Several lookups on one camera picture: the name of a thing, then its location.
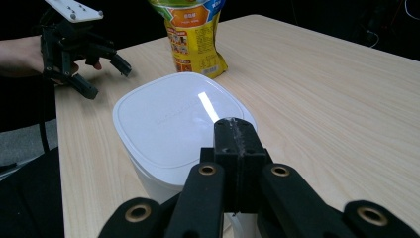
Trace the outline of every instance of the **black cable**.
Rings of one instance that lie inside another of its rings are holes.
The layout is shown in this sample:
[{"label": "black cable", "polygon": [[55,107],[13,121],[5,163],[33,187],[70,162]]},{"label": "black cable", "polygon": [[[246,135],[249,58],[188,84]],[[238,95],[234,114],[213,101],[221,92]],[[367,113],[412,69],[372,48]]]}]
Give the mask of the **black cable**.
[{"label": "black cable", "polygon": [[31,29],[32,34],[34,35],[41,34],[42,28],[44,26],[47,26],[53,20],[55,15],[56,15],[56,11],[52,7],[49,7],[47,11],[41,17],[39,23]]},{"label": "black cable", "polygon": [[38,108],[39,108],[39,116],[38,116],[38,124],[40,127],[40,135],[41,135],[41,142],[43,143],[43,149],[44,153],[48,152],[50,150],[49,141],[47,139],[47,130],[46,130],[46,117],[45,117],[45,80],[41,76],[40,77],[40,88],[38,93]]},{"label": "black cable", "polygon": [[290,3],[291,3],[291,10],[293,10],[294,23],[296,24],[296,26],[299,26],[299,23],[297,23],[296,11],[294,9],[294,1],[290,0]]}]

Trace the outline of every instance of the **table surface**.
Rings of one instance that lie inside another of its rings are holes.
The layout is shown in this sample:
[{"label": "table surface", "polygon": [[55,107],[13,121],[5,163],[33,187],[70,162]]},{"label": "table surface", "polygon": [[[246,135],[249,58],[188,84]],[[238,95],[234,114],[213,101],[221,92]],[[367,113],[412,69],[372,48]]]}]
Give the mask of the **table surface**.
[{"label": "table surface", "polygon": [[[229,69],[214,80],[254,115],[273,160],[343,210],[366,199],[420,232],[420,62],[259,15],[219,23]],[[128,77],[80,63],[99,93],[56,88],[65,237],[97,237],[119,205],[148,197],[112,120],[116,102],[175,73],[167,38],[121,49]]]}]

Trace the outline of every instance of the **snack bag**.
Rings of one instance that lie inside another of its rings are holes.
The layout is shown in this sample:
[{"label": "snack bag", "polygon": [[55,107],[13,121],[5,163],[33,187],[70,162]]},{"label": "snack bag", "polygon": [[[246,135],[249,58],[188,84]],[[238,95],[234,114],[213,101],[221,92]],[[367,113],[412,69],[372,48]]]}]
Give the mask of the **snack bag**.
[{"label": "snack bag", "polygon": [[225,0],[149,0],[164,17],[178,72],[215,78],[228,66],[216,51],[216,30]]}]

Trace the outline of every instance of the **white plastic container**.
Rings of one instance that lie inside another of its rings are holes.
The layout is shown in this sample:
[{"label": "white plastic container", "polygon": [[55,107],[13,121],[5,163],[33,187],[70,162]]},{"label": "white plastic container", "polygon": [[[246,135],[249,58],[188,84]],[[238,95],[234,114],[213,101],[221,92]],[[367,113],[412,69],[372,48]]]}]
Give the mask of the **white plastic container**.
[{"label": "white plastic container", "polygon": [[115,128],[149,197],[159,203],[178,194],[202,147],[213,147],[219,119],[247,120],[247,108],[215,80],[194,72],[142,85],[115,105]]}]

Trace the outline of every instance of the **yellow snack bag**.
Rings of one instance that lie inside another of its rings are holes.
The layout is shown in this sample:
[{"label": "yellow snack bag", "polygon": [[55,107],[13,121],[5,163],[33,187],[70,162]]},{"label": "yellow snack bag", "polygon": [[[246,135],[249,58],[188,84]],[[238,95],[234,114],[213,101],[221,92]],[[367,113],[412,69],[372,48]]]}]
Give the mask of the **yellow snack bag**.
[{"label": "yellow snack bag", "polygon": [[216,51],[216,31],[225,0],[149,0],[164,17],[178,72],[215,78],[228,69]]}]

